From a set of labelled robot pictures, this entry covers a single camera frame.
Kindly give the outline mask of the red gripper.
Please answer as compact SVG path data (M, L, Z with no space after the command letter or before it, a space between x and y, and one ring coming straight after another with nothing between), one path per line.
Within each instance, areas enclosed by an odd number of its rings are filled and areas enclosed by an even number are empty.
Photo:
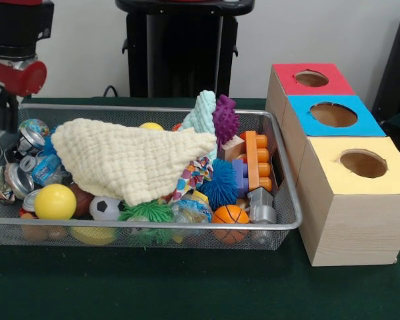
M16 95L26 97L37 94L44 86L46 77L46 65L36 57L24 61L0 59L0 88L3 88L0 90L0 129L7 126L9 133L18 131L19 103Z

